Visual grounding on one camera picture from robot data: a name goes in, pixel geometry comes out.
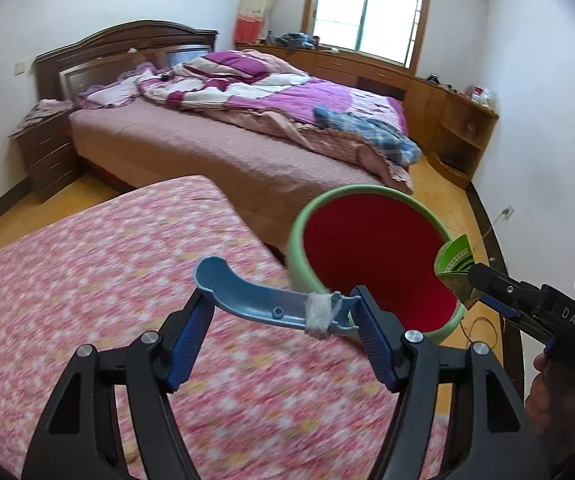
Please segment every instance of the pink floral bedsheet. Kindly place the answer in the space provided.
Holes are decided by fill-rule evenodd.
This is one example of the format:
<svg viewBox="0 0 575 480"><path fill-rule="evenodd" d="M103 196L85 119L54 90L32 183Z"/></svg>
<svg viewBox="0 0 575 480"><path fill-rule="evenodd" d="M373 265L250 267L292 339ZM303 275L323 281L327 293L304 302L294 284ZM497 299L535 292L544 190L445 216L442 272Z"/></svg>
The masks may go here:
<svg viewBox="0 0 575 480"><path fill-rule="evenodd" d="M243 277L289 287L214 184L200 176L120 196L0 250L0 463L20 476L48 396L72 352L123 346L184 306L196 261L221 254ZM203 479L363 479L394 396L340 338L254 324L217 309L190 380L171 396ZM125 392L130 472L145 478ZM425 476L441 456L435 420Z"/></svg>

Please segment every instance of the window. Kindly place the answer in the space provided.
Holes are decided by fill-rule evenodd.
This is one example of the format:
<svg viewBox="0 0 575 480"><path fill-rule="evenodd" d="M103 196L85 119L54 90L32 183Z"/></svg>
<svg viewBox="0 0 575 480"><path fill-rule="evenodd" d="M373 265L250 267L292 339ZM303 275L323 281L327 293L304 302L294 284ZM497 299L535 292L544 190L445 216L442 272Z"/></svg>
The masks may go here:
<svg viewBox="0 0 575 480"><path fill-rule="evenodd" d="M322 44L415 71L427 0L311 0L305 12L306 30L320 37Z"/></svg>

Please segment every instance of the metal bolt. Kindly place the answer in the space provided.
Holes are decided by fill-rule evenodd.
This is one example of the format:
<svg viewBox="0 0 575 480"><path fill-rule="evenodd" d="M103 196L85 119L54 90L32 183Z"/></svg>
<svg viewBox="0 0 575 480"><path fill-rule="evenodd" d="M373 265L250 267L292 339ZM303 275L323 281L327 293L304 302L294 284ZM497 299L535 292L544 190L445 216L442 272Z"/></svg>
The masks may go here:
<svg viewBox="0 0 575 480"><path fill-rule="evenodd" d="M408 330L405 333L405 339L407 339L410 343L420 343L423 341L423 334L418 330Z"/></svg>
<svg viewBox="0 0 575 480"><path fill-rule="evenodd" d="M150 330L149 332L145 332L141 335L141 342L145 343L146 345L151 345L152 343L156 343L158 341L158 332L154 330Z"/></svg>
<svg viewBox="0 0 575 480"><path fill-rule="evenodd" d="M76 355L78 357L87 357L94 351L92 345L81 345L76 350Z"/></svg>
<svg viewBox="0 0 575 480"><path fill-rule="evenodd" d="M490 347L481 341L477 341L472 345L472 350L478 355L487 355L490 353Z"/></svg>

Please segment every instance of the mattress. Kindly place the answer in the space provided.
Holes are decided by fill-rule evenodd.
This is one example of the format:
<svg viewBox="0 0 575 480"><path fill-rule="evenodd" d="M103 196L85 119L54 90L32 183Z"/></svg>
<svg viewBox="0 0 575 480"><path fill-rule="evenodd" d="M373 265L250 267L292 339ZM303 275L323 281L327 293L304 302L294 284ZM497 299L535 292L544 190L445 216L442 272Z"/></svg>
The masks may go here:
<svg viewBox="0 0 575 480"><path fill-rule="evenodd" d="M75 349L125 346L184 306L192 270L224 256L245 279L289 288L283 269L201 176L136 190L0 250L0 463L17 477L42 409ZM170 397L205 480L366 478L395 396L342 338L216 309L189 381ZM130 472L145 478L123 390ZM439 467L437 415L423 478Z"/></svg>
<svg viewBox="0 0 575 480"><path fill-rule="evenodd" d="M347 184L380 184L357 166L142 98L70 116L76 150L135 187L180 176L210 178L265 243L285 252L299 211Z"/></svg>

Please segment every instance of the headboard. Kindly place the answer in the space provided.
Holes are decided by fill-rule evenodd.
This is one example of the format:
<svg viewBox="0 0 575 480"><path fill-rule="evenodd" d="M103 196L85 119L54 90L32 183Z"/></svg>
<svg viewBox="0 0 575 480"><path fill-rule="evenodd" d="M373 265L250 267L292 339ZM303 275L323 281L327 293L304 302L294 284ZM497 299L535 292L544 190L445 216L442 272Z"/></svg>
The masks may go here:
<svg viewBox="0 0 575 480"><path fill-rule="evenodd" d="M143 61L157 67L173 66L199 52L211 52L218 33L194 30L178 23L141 20L106 28L78 43L42 54L34 60L36 89L41 99L65 99L61 72L91 70L85 77L70 75L70 92L87 83L109 84L120 73Z"/></svg>

